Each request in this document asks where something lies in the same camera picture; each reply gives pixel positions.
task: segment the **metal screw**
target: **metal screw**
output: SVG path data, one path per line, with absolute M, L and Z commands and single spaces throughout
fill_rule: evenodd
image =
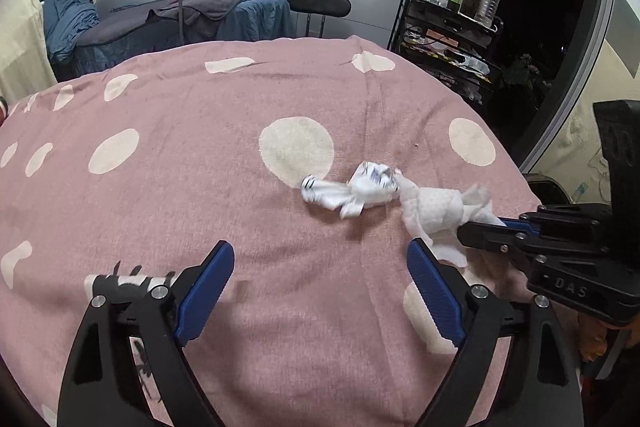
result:
M 486 286 L 476 284 L 475 286 L 471 286 L 471 295 L 478 299 L 486 299 L 489 296 L 489 290 Z
M 107 299 L 104 295 L 96 295 L 93 299 L 91 299 L 91 306 L 93 306 L 94 308 L 99 308 L 105 302 L 107 302 Z
M 164 299 L 169 294 L 169 288 L 166 286 L 156 286 L 151 290 L 151 296 L 154 299 Z
M 547 299 L 544 295 L 536 295 L 533 297 L 533 302 L 536 303 L 538 308 L 549 308 L 549 299 Z

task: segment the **white tissue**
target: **white tissue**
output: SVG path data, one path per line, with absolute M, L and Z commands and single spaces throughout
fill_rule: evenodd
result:
M 412 237 L 420 237 L 439 261 L 459 268 L 468 265 L 465 248 L 456 229 L 467 221 L 504 226 L 494 216 L 486 188 L 476 184 L 461 193 L 448 188 L 418 187 L 402 174 L 396 175 L 400 189 L 402 222 Z
M 374 162 L 361 163 L 348 183 L 326 182 L 307 176 L 300 190 L 306 203 L 316 203 L 330 210 L 341 206 L 342 219 L 358 217 L 363 208 L 385 204 L 399 196 L 391 167 Z

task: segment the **black chair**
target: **black chair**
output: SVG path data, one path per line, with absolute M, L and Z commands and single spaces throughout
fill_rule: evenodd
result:
M 311 24 L 311 16 L 321 15 L 322 22 L 320 24 L 320 35 L 324 32 L 324 20 L 329 15 L 331 17 L 346 17 L 351 12 L 351 3 L 349 0 L 289 0 L 291 10 L 299 13 L 307 13 L 305 37 L 309 36 L 309 25 Z

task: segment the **pink bedspread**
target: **pink bedspread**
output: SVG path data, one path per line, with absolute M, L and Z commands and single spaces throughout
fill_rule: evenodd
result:
M 196 44 L 12 110 L 0 128 L 0 352 L 48 419 L 85 277 L 117 263 L 179 272 L 225 239 L 236 270 L 186 356 L 229 427 L 412 425 L 452 355 L 430 353 L 403 309 L 399 205 L 341 221 L 292 186 L 344 182 L 373 160 L 420 186 L 481 182 L 498 216 L 537 204 L 471 108 L 359 38 Z M 487 273 L 500 290 L 498 265 Z

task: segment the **beige wall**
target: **beige wall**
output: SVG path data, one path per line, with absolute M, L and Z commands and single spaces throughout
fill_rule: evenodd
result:
M 532 172 L 555 179 L 575 203 L 609 203 L 609 169 L 592 105 L 620 99 L 640 100 L 640 75 L 633 78 L 605 41 L 574 110 Z

